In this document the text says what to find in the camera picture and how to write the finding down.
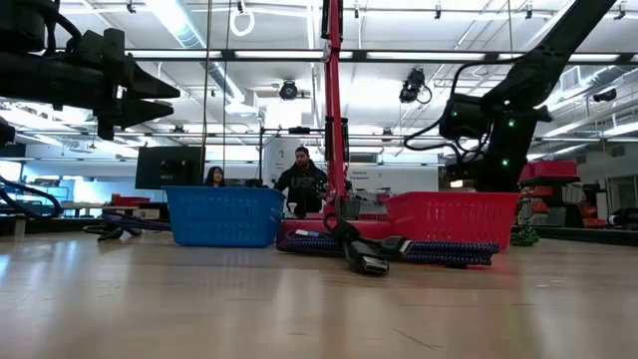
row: ceiling light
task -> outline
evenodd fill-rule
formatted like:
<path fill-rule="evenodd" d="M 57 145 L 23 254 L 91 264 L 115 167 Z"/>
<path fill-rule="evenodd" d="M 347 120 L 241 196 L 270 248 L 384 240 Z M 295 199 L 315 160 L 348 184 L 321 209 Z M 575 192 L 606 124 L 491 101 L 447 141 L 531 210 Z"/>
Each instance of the ceiling light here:
<path fill-rule="evenodd" d="M 615 61 L 619 56 L 619 54 L 573 54 L 569 62 Z"/>
<path fill-rule="evenodd" d="M 46 159 L 36 159 L 37 161 L 61 161 L 61 162 L 71 162 L 71 161 L 79 161 L 81 159 L 69 159 L 69 158 L 46 158 Z"/>
<path fill-rule="evenodd" d="M 498 54 L 498 59 L 499 60 L 509 60 L 512 57 L 515 58 L 519 58 L 521 56 L 525 55 L 525 53 L 506 53 L 506 54 Z"/>
<path fill-rule="evenodd" d="M 634 131 L 638 131 L 638 123 L 624 124 L 620 126 L 616 126 L 615 128 L 605 131 L 603 135 L 607 136 L 618 136 L 623 134 L 628 134 Z"/>
<path fill-rule="evenodd" d="M 27 139 L 27 140 L 31 140 L 31 141 L 37 141 L 43 144 L 47 144 L 47 145 L 51 145 L 51 146 L 58 146 L 58 147 L 62 147 L 63 144 L 61 142 L 59 142 L 58 140 L 54 139 L 54 138 L 50 138 L 48 136 L 43 136 L 43 135 L 34 135 L 33 137 L 31 136 L 26 136 L 26 135 L 21 135 L 18 134 L 19 137 L 23 138 L 23 139 Z"/>
<path fill-rule="evenodd" d="M 577 146 L 568 147 L 566 149 L 562 149 L 562 150 L 556 151 L 554 154 L 555 155 L 565 155 L 565 154 L 568 154 L 568 153 L 570 153 L 572 151 L 576 151 L 576 150 L 582 148 L 583 146 L 585 146 L 585 145 L 577 145 Z"/>
<path fill-rule="evenodd" d="M 567 132 L 569 132 L 571 130 L 574 130 L 577 127 L 578 127 L 578 125 L 576 125 L 575 123 L 574 124 L 565 125 L 565 126 L 561 126 L 561 127 L 556 128 L 554 130 L 551 130 L 550 132 L 546 133 L 543 136 L 544 137 L 553 137 L 553 136 L 566 134 Z"/>
<path fill-rule="evenodd" d="M 545 156 L 547 156 L 547 154 L 529 154 L 527 155 L 527 160 L 534 161 L 534 160 L 542 159 Z"/>
<path fill-rule="evenodd" d="M 547 137 L 540 137 L 540 138 L 535 138 L 535 141 L 539 141 L 539 142 L 555 142 L 555 143 L 596 143 L 596 142 L 600 142 L 600 139 L 579 139 L 579 138 L 547 138 Z"/>
<path fill-rule="evenodd" d="M 485 53 L 463 52 L 371 52 L 368 59 L 373 60 L 432 60 L 432 61 L 479 61 Z"/>
<path fill-rule="evenodd" d="M 130 50 L 128 54 L 135 58 L 154 58 L 154 59 L 188 59 L 188 60 L 205 60 L 205 50 Z M 211 59 L 221 58 L 220 51 L 209 51 L 208 55 Z"/>
<path fill-rule="evenodd" d="M 238 59 L 316 59 L 319 61 L 322 55 L 321 51 L 235 51 Z"/>
<path fill-rule="evenodd" d="M 106 152 L 110 152 L 115 155 L 120 155 L 122 157 L 136 158 L 138 156 L 138 151 L 122 146 L 122 145 L 114 144 L 112 142 L 102 141 L 97 143 L 97 147 L 99 150 L 104 150 Z"/>

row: black jacket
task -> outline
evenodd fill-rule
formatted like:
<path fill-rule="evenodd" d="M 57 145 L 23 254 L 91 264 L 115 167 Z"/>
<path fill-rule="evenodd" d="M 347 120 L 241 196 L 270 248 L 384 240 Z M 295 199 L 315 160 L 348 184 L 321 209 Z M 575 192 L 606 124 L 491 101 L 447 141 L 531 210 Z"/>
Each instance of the black jacket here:
<path fill-rule="evenodd" d="M 317 169 L 315 164 L 310 161 L 310 166 L 305 171 L 292 165 L 290 169 L 281 174 L 275 184 L 275 189 L 284 191 L 288 188 L 287 202 L 297 203 L 296 213 L 316 213 L 321 210 L 319 193 L 326 191 L 324 184 L 327 181 L 326 174 Z"/>

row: blue cable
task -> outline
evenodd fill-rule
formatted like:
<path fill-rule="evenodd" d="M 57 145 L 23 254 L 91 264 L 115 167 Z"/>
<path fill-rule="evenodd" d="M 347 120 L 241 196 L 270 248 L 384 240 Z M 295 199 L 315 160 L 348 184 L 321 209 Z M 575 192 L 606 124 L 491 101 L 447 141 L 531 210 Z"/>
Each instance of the blue cable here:
<path fill-rule="evenodd" d="M 295 230 L 287 233 L 286 239 L 277 243 L 284 252 L 343 257 L 344 252 L 328 234 L 308 232 L 299 234 Z M 497 243 L 457 243 L 449 241 L 412 242 L 405 255 L 382 256 L 388 260 L 439 265 L 491 265 L 491 256 L 498 253 Z"/>

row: metal pole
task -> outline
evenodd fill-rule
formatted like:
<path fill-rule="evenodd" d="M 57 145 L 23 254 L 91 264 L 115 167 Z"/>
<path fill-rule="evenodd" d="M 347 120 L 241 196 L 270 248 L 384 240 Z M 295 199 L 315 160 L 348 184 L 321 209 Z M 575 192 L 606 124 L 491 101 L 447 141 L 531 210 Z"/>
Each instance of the metal pole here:
<path fill-rule="evenodd" d="M 264 128 L 259 129 L 259 184 L 263 184 L 262 167 L 263 167 L 263 133 Z"/>

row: security camera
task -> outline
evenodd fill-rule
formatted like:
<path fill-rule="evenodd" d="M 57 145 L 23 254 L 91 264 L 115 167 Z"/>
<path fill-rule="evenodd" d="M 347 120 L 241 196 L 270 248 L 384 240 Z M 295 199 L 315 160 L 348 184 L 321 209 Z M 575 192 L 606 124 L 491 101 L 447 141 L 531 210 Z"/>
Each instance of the security camera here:
<path fill-rule="evenodd" d="M 292 80 L 284 81 L 281 89 L 279 89 L 279 97 L 281 100 L 294 100 L 298 93 L 299 90 L 295 86 L 295 82 Z"/>

